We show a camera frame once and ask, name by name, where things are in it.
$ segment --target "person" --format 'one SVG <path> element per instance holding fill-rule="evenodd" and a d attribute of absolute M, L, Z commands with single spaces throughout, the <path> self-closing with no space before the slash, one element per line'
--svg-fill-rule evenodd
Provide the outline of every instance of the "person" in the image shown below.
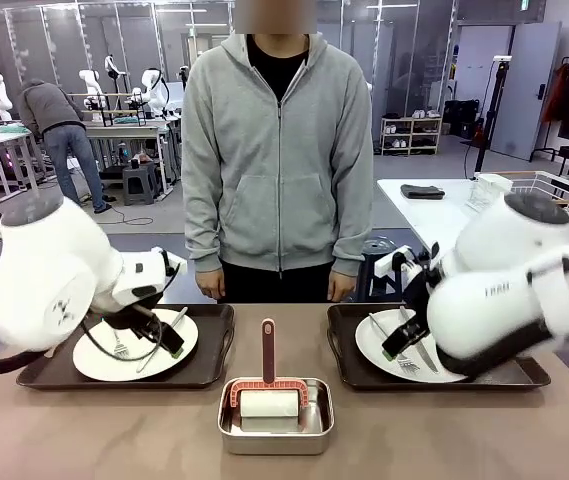
<path fill-rule="evenodd" d="M 275 33 L 231 35 L 186 87 L 186 246 L 200 290 L 222 302 L 340 302 L 363 260 L 368 87 L 352 57 L 297 33 L 302 3 L 251 2 L 247 29 Z"/>
<path fill-rule="evenodd" d="M 94 212 L 99 214 L 109 210 L 111 206 L 106 201 L 115 199 L 105 196 L 102 192 L 93 149 L 86 136 L 86 127 L 82 123 L 84 114 L 70 97 L 56 85 L 32 79 L 23 85 L 17 109 L 24 126 L 33 132 L 35 138 L 44 139 L 62 194 L 80 204 L 66 163 L 70 147 L 84 172 Z"/>

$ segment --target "black tray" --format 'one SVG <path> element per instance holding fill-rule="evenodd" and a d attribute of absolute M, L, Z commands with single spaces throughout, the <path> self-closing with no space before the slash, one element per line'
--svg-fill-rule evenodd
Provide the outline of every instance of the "black tray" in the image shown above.
<path fill-rule="evenodd" d="M 235 322 L 228 305 L 187 305 L 187 315 L 196 323 L 197 345 L 189 358 L 175 367 L 152 377 L 131 382 L 100 382 L 82 375 L 73 365 L 73 348 L 83 335 L 77 329 L 57 347 L 51 358 L 42 357 L 26 367 L 17 384 L 37 390 L 107 390 L 107 389 L 202 389 L 219 380 L 224 370 Z M 158 305 L 157 308 L 179 311 L 184 305 Z"/>
<path fill-rule="evenodd" d="M 399 303 L 342 304 L 328 309 L 328 343 L 337 360 L 342 381 L 354 390 L 533 390 L 551 378 L 532 358 L 508 362 L 474 380 L 456 383 L 418 383 L 396 377 L 370 363 L 357 348 L 355 330 L 369 313 L 399 308 Z"/>

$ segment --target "hoodie pocket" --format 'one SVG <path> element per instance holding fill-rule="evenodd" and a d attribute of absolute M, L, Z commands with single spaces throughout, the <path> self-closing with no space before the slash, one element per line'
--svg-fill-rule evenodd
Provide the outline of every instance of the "hoodie pocket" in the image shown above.
<path fill-rule="evenodd" d="M 317 174 L 282 183 L 282 253 L 319 252 L 335 241 L 335 200 Z"/>
<path fill-rule="evenodd" d="M 276 179 L 243 175 L 228 214 L 221 218 L 223 244 L 247 255 L 277 251 Z"/>

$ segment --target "person's arm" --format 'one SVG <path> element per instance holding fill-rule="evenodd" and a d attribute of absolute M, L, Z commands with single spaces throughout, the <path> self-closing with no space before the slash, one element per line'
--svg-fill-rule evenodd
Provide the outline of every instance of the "person's arm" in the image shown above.
<path fill-rule="evenodd" d="M 337 126 L 331 165 L 336 192 L 338 239 L 333 248 L 334 274 L 329 296 L 340 301 L 354 287 L 371 231 L 373 206 L 373 140 L 371 97 L 359 67 L 349 72 L 342 118 Z M 349 277 L 347 282 L 342 276 Z"/>
<path fill-rule="evenodd" d="M 60 90 L 64 94 L 66 101 L 69 103 L 69 105 L 71 107 L 73 107 L 73 110 L 75 110 L 75 113 L 77 113 L 77 116 L 80 117 L 80 120 L 84 120 L 84 112 L 82 111 L 82 109 L 75 104 L 73 99 L 71 97 L 69 97 L 64 90 L 62 90 L 61 88 L 60 88 Z"/>
<path fill-rule="evenodd" d="M 26 128 L 28 128 L 35 138 L 40 138 L 42 135 L 40 129 L 37 126 L 37 121 L 35 121 L 35 115 L 31 107 L 28 106 L 26 101 L 26 95 L 22 93 L 17 99 L 17 112 L 20 114 L 20 120 Z"/>
<path fill-rule="evenodd" d="M 195 262 L 195 278 L 200 290 L 219 300 L 225 295 L 217 235 L 222 174 L 211 99 L 197 66 L 184 93 L 182 130 L 186 248 Z"/>

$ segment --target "lint roller handle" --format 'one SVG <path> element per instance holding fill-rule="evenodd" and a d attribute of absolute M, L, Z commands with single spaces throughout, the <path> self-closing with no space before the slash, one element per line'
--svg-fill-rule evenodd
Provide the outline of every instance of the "lint roller handle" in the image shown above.
<path fill-rule="evenodd" d="M 270 318 L 262 321 L 262 379 L 275 382 L 275 322 Z"/>

